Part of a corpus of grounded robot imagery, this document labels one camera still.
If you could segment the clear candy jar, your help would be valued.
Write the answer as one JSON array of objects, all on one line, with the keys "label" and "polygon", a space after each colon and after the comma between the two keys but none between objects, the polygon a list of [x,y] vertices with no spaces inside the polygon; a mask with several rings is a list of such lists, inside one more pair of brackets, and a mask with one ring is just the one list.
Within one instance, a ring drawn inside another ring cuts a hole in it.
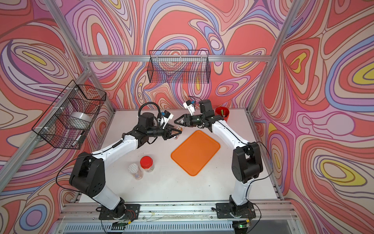
[{"label": "clear candy jar", "polygon": [[180,125],[177,125],[174,128],[175,130],[172,130],[172,139],[178,139],[184,128]]}]

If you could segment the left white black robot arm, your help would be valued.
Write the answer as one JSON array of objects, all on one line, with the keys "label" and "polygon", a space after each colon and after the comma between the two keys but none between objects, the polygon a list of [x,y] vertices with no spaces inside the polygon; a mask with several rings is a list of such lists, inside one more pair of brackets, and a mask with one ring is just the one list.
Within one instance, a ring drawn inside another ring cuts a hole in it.
[{"label": "left white black robot arm", "polygon": [[150,112],[139,114],[137,125],[124,133],[119,141],[93,153],[81,153],[74,164],[69,184],[106,208],[111,218],[123,219],[127,212],[125,202],[106,185],[105,170],[127,153],[145,143],[151,144],[150,137],[168,140],[180,135],[182,131],[168,123],[172,118],[168,111],[157,116]]}]

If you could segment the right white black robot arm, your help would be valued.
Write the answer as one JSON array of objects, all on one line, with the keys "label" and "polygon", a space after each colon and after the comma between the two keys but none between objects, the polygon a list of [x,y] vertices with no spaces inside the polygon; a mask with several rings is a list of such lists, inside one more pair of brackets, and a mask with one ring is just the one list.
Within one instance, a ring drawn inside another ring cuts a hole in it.
[{"label": "right white black robot arm", "polygon": [[199,101],[199,115],[195,114],[195,104],[192,100],[184,102],[183,107],[189,113],[177,118],[174,123],[184,127],[207,128],[233,150],[231,170],[236,178],[234,191],[229,196],[228,207],[216,207],[215,210],[221,216],[226,213],[234,218],[244,217],[247,211],[252,210],[248,199],[251,185],[264,170],[260,146],[245,140],[229,127],[224,117],[215,114],[210,100]]}]

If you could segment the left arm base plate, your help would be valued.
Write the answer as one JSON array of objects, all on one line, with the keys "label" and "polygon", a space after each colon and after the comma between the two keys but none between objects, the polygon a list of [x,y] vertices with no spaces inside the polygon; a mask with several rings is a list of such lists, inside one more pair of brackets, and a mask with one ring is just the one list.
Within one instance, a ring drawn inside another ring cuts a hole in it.
[{"label": "left arm base plate", "polygon": [[114,210],[110,210],[105,206],[97,208],[100,211],[99,220],[128,220],[134,221],[138,219],[140,212],[140,204],[120,204]]}]

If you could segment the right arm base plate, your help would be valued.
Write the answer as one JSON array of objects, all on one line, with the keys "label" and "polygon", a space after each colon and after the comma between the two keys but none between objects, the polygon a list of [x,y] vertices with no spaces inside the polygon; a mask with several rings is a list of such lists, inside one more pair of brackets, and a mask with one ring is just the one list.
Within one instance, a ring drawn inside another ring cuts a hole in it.
[{"label": "right arm base plate", "polygon": [[216,203],[215,207],[211,208],[216,212],[219,219],[228,218],[249,218],[250,220],[256,218],[254,205],[250,202],[244,205],[237,206],[235,203]]}]

